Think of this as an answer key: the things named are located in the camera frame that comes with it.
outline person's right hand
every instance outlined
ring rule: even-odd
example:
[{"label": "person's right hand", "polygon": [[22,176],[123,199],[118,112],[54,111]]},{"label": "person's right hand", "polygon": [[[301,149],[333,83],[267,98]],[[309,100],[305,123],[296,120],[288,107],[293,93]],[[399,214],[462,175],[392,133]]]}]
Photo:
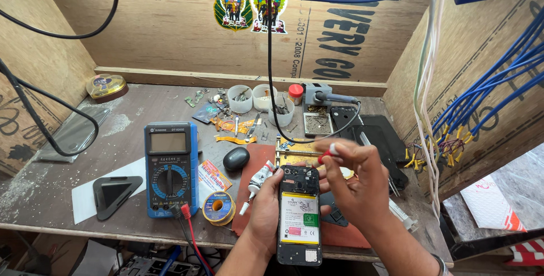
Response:
[{"label": "person's right hand", "polygon": [[[316,150],[324,152],[332,142],[336,143],[339,158],[325,156],[322,161],[327,168],[327,180],[336,206],[360,231],[379,228],[388,222],[391,213],[389,171],[381,164],[377,148],[373,145],[361,147],[340,138],[325,138],[315,142]],[[340,166],[353,170],[359,180],[348,182]]]}]

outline plywood wall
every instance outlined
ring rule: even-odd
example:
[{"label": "plywood wall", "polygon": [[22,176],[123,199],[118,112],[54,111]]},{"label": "plywood wall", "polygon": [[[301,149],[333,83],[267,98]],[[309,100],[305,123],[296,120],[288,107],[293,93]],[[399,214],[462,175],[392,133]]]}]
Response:
[{"label": "plywood wall", "polygon": [[[544,0],[491,0],[456,6],[453,0],[447,0],[438,66],[428,98],[432,122],[505,53],[543,5]],[[426,17],[419,23],[391,74],[384,95],[395,128],[405,143],[420,142],[412,96],[425,29]],[[535,44],[543,41],[544,35],[540,35]],[[469,126],[474,127],[500,101],[542,69],[544,66],[497,86],[473,114]],[[476,139],[466,145],[461,161],[441,173],[440,198],[455,194],[542,143],[543,118],[544,83],[541,83],[487,121]],[[420,173],[418,181],[428,196],[427,173]]]},{"label": "plywood wall", "polygon": [[[37,28],[74,34],[53,0],[2,0],[0,9]],[[86,96],[95,63],[78,40],[60,40],[0,17],[0,58],[12,73],[72,105]],[[15,175],[44,143],[15,90],[0,75],[0,172]],[[24,90],[44,125],[53,132],[71,113],[48,98]]]},{"label": "plywood wall", "polygon": [[[101,24],[112,3],[54,1],[77,33]],[[267,35],[222,28],[214,17],[214,2],[120,0],[111,25],[83,44],[98,66],[265,76]],[[288,0],[279,18],[288,34],[273,35],[274,76],[383,84],[427,3]]]}]

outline person's left hand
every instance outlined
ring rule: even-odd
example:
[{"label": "person's left hand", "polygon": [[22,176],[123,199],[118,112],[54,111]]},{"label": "person's left hand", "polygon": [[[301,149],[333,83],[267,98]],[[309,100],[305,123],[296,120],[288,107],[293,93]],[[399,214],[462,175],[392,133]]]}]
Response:
[{"label": "person's left hand", "polygon": [[[293,165],[305,167],[306,163],[302,161]],[[248,226],[244,230],[244,233],[248,231],[248,234],[251,235],[253,243],[257,247],[265,248],[270,256],[276,253],[276,231],[280,214],[278,193],[282,177],[283,170],[278,169],[274,175],[264,181],[259,193],[253,200],[251,217],[249,218]],[[326,177],[326,170],[319,170],[320,193],[326,193],[331,190],[329,183],[325,179]],[[331,211],[332,209],[329,205],[321,206],[322,216],[330,214]]]}]

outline white plastic cup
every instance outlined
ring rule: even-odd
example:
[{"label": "white plastic cup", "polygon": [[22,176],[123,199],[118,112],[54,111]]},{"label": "white plastic cup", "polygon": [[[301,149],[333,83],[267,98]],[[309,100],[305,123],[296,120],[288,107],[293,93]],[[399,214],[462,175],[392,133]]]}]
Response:
[{"label": "white plastic cup", "polygon": [[[291,123],[291,120],[293,120],[293,112],[295,111],[295,104],[286,97],[285,103],[283,102],[283,97],[276,96],[274,99],[276,102],[276,105],[285,105],[287,104],[287,110],[289,111],[288,114],[277,114],[277,122],[280,124],[280,127],[287,126]],[[268,105],[268,120],[272,125],[276,126],[276,121],[274,120],[274,113],[272,112],[272,100],[270,100],[270,103]]]},{"label": "white plastic cup", "polygon": [[[234,98],[242,93],[245,89],[249,89],[245,92],[245,101],[235,101]],[[253,91],[251,88],[245,85],[236,85],[230,87],[227,91],[228,105],[231,110],[236,113],[246,113],[253,107]]]},{"label": "white plastic cup", "polygon": [[[272,87],[272,89],[274,90],[274,96],[277,96],[276,87]],[[266,90],[270,91],[270,86],[268,84],[257,85],[253,88],[253,107],[260,112],[267,111],[268,106],[271,103],[270,100],[272,97],[270,94],[266,96]]]}]

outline hand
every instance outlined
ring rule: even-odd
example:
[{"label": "hand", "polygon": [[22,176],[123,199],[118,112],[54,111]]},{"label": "hand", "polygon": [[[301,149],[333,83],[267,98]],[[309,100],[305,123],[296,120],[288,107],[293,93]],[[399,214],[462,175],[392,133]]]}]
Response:
[{"label": "hand", "polygon": [[[316,150],[326,151],[336,143],[338,157],[324,157],[326,177],[335,204],[344,217],[360,231],[379,228],[391,217],[389,213],[389,171],[381,164],[373,145],[359,146],[352,141],[327,138],[315,142]],[[347,182],[340,165],[355,172],[359,180]]]},{"label": "hand", "polygon": [[[293,164],[299,167],[305,167],[305,162]],[[278,202],[280,181],[283,177],[283,170],[278,169],[274,175],[267,178],[259,190],[259,193],[253,200],[251,208],[251,217],[244,233],[248,232],[252,242],[259,248],[265,248],[270,256],[276,253],[277,241],[277,222],[280,215]],[[326,177],[326,170],[319,171],[319,179]],[[319,182],[321,193],[330,191],[329,183],[325,180]],[[331,213],[329,205],[321,206],[321,215],[326,216]]]}]

